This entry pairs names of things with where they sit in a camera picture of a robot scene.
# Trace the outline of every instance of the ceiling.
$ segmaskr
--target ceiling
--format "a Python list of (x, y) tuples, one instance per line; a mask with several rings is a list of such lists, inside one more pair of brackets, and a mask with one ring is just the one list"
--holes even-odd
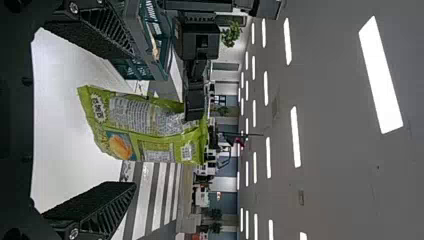
[[(290, 1), (277, 21), (254, 19), (248, 41), (249, 101), (240, 130), (250, 137), (239, 163), (240, 207), (249, 210), (249, 239), (421, 239), (424, 208), (424, 2), (395, 0)], [(382, 134), (359, 31), (375, 16), (403, 127)], [(286, 64), (284, 21), (290, 20), (293, 60)], [(251, 56), (256, 57), (252, 80)], [(263, 74), (269, 76), (264, 104)], [(246, 98), (245, 89), (242, 97)], [(257, 126), (252, 102), (256, 100)], [(290, 111), (297, 107), (302, 166), (294, 167)], [(271, 139), (267, 178), (265, 138)], [(253, 183), (253, 152), (257, 183)], [(246, 187), (246, 164), (249, 165)], [(304, 194), (304, 206), (299, 201)], [(246, 227), (240, 233), (246, 239)]]

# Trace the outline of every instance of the wall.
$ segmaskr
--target wall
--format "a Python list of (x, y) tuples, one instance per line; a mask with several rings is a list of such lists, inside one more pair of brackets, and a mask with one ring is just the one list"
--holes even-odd
[[(232, 15), (246, 15), (245, 13), (240, 12), (239, 9), (234, 9)], [(242, 28), (242, 33), (240, 34), (240, 39), (236, 41), (236, 44), (232, 48), (227, 48), (224, 44), (220, 44), (219, 49), (219, 58), (215, 60), (216, 62), (229, 62), (229, 63), (239, 63), (240, 66), (244, 63), (244, 54), (246, 51), (247, 43), (249, 40), (250, 34), (250, 23), (252, 21), (251, 17), (247, 18), (246, 27)], [(240, 81), (240, 67), (239, 71), (212, 71), (211, 79), (217, 81), (230, 81), (230, 82), (239, 82)], [(238, 84), (216, 84), (216, 94), (217, 95), (237, 95), (238, 94)]]
[(212, 192), (236, 192), (236, 177), (216, 177), (212, 180), (210, 190)]
[(215, 84), (215, 94), (216, 95), (237, 95), (238, 84), (217, 83)]
[(237, 95), (231, 95), (226, 97), (226, 105), (227, 107), (233, 107), (238, 106), (238, 96)]
[[(222, 162), (227, 159), (228, 157), (220, 157), (218, 161)], [(238, 161), (237, 157), (232, 157), (230, 159), (230, 163), (224, 168), (220, 169), (218, 173), (216, 174), (216, 176), (217, 177), (237, 177), (237, 169), (238, 169), (237, 161)]]

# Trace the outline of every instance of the ceiling light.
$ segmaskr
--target ceiling light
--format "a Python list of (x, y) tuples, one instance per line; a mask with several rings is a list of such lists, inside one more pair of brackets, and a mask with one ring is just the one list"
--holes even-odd
[(257, 170), (256, 170), (257, 166), (256, 166), (256, 152), (253, 153), (253, 183), (256, 184), (256, 182), (258, 182), (258, 174), (257, 174)]
[(249, 135), (249, 118), (246, 118), (246, 135)]
[(252, 102), (252, 112), (253, 112), (253, 127), (256, 127), (256, 100)]
[(266, 22), (265, 18), (262, 19), (262, 47), (266, 47)]
[(249, 161), (246, 161), (246, 187), (249, 186)]
[(241, 113), (242, 116), (244, 115), (244, 98), (241, 98), (240, 113)]
[(243, 222), (243, 215), (244, 215), (244, 210), (243, 208), (240, 208), (240, 232), (243, 232), (243, 228), (244, 228), (244, 222)]
[(246, 239), (249, 239), (249, 211), (246, 210)]
[(265, 98), (265, 107), (268, 106), (268, 72), (264, 72), (264, 98)]
[(271, 139), (269, 137), (265, 140), (266, 146), (266, 176), (271, 178)]
[(359, 31), (359, 38), (380, 131), (385, 134), (403, 127), (403, 120), (375, 17)]
[(246, 102), (249, 101), (249, 81), (246, 81)]
[(255, 240), (258, 240), (258, 214), (255, 213), (255, 215), (253, 215), (253, 228), (255, 231), (255, 235), (254, 238)]
[(249, 52), (246, 51), (246, 55), (244, 57), (244, 65), (246, 66), (246, 70), (249, 70)]
[(274, 240), (274, 221), (268, 221), (268, 239)]
[(302, 166), (302, 161), (300, 159), (299, 127), (298, 127), (298, 121), (297, 121), (296, 107), (293, 107), (291, 109), (290, 117), (291, 117), (291, 127), (292, 127), (294, 167), (298, 168)]
[(255, 44), (255, 23), (252, 23), (252, 44)]
[(284, 22), (284, 42), (286, 46), (286, 63), (287, 66), (290, 65), (292, 60), (292, 51), (291, 51), (291, 38), (290, 38), (290, 23), (289, 19), (286, 18)]
[(304, 232), (300, 232), (299, 240), (308, 240), (308, 235), (306, 235)]
[(241, 88), (244, 88), (244, 72), (241, 72), (240, 74), (240, 78), (241, 78)]
[(256, 58), (252, 56), (252, 80), (255, 81), (256, 78)]

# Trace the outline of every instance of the snack bag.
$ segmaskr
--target snack bag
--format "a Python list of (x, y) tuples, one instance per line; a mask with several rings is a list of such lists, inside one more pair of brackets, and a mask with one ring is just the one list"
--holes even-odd
[(186, 122), (184, 104), (94, 86), (78, 94), (102, 152), (120, 160), (203, 164), (207, 120)]

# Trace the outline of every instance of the floor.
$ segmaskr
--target floor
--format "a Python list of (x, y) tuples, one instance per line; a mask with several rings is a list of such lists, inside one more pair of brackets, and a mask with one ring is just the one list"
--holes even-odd
[[(424, 15), (418, 10), (422, 7), (424, 3), (413, 0), (289, 1), (278, 21), (266, 21), (265, 48), (262, 19), (254, 20), (249, 69), (243, 67), (249, 100), (245, 84), (240, 130), (249, 128), (265, 137), (250, 137), (240, 159), (240, 239), (271, 239), (269, 220), (274, 226), (272, 239), (303, 240), (301, 232), (313, 240), (422, 238)], [(377, 19), (404, 123), (386, 134), (380, 132), (358, 35), (371, 16)], [(288, 66), (286, 17), (293, 52)], [(299, 123), (299, 168), (294, 165), (293, 106)]]
[(178, 100), (180, 63), (174, 59), (168, 84), (143, 82), (140, 89), (125, 82), (107, 61), (43, 29), (35, 36), (32, 53), (36, 84), (31, 197), (36, 208), (44, 212), (104, 181), (134, 181), (139, 191), (113, 239), (173, 239), (182, 166), (127, 163), (101, 153), (76, 88), (91, 84)]

